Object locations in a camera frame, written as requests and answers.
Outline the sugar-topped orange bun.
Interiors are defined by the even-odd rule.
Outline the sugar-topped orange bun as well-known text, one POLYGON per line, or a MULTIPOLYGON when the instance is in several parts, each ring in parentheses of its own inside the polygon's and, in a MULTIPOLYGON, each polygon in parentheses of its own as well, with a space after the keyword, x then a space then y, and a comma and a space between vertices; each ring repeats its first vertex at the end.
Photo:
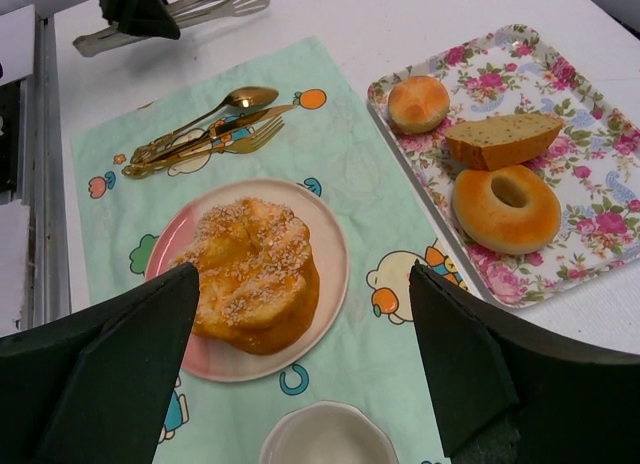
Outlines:
POLYGON ((271 355, 313 321, 320 278, 310 231, 285 205, 247 197, 213 207, 171 262, 184 263, 199 273, 199 337, 271 355))

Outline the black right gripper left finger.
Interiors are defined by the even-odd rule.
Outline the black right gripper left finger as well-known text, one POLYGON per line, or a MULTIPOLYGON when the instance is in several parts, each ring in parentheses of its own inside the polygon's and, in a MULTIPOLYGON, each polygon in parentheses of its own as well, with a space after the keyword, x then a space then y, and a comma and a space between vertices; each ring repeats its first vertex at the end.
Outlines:
POLYGON ((152 462, 198 299, 186 263, 2 338, 2 462, 152 462))

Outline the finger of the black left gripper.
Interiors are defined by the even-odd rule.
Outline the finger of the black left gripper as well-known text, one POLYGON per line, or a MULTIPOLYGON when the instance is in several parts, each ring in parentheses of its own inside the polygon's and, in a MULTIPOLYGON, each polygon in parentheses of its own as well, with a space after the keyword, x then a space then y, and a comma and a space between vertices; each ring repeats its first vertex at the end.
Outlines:
POLYGON ((102 17, 124 34, 177 40, 179 26, 167 0, 99 0, 102 17))

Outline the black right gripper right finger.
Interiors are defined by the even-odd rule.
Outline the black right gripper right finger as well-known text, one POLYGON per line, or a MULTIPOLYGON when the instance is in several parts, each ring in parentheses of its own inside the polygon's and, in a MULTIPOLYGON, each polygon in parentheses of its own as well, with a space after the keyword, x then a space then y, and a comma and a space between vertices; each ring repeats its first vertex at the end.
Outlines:
POLYGON ((454 463, 635 463, 639 358, 501 310, 415 264, 415 332, 454 463))

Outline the metal serving tongs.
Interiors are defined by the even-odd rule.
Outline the metal serving tongs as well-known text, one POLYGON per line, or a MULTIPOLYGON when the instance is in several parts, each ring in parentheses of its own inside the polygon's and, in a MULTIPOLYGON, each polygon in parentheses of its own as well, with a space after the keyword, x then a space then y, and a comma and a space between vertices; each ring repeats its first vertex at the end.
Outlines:
MULTIPOLYGON (((270 0, 177 0, 168 4, 169 15, 184 30, 207 21, 226 17, 246 17, 265 10, 270 0)), ((148 39, 133 36, 116 29, 115 25, 89 35, 81 35, 73 46, 84 57, 94 57, 102 52, 148 39)))

